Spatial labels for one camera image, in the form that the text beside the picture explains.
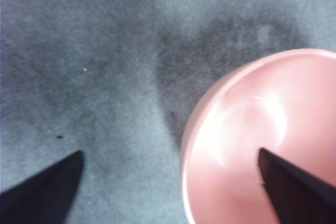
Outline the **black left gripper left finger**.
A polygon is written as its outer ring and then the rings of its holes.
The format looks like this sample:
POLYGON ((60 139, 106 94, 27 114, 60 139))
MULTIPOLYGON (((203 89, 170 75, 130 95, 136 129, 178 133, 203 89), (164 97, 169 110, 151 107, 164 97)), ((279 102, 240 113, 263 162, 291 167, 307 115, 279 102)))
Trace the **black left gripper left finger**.
POLYGON ((76 196, 84 154, 76 151, 1 193, 1 223, 64 223, 76 196))

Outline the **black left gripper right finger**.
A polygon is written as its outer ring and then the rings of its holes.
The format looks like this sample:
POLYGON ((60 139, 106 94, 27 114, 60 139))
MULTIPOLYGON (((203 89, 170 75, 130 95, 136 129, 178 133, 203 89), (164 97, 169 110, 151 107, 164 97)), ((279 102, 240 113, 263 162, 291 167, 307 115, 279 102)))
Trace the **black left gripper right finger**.
POLYGON ((280 223, 335 223, 335 187, 260 148, 263 186, 280 223))

